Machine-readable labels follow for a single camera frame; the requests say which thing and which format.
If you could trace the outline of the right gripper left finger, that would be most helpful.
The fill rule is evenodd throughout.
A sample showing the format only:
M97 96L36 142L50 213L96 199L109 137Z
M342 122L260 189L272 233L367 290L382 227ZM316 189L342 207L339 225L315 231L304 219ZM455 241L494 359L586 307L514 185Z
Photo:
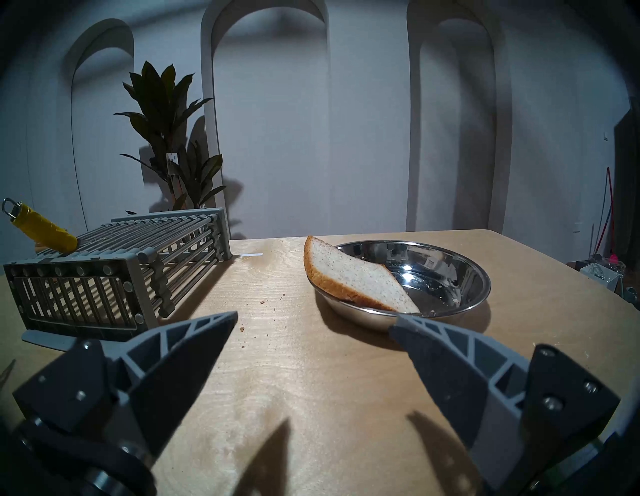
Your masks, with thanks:
M238 322L223 312L146 331L127 342L75 339L13 393L34 449L86 464L156 460L202 391Z

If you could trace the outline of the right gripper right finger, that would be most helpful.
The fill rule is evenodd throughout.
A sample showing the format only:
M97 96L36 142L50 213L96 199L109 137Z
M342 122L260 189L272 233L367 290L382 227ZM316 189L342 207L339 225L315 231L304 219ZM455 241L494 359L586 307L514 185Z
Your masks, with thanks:
M605 429L620 398L567 354L399 315L389 335L495 493L524 493Z

